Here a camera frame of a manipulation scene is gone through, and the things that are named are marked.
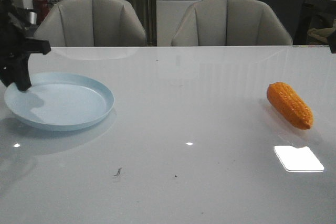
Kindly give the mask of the black gripper, plate side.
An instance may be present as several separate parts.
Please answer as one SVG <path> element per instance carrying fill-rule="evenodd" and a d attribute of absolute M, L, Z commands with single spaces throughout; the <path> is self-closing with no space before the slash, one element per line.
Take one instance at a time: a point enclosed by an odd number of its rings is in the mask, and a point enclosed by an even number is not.
<path fill-rule="evenodd" d="M 46 55 L 51 46 L 47 40 L 25 41 L 22 24 L 26 21 L 13 0 L 1 0 L 1 82 L 6 87 L 15 83 L 18 90 L 26 91 L 32 86 L 28 70 L 30 54 Z"/>

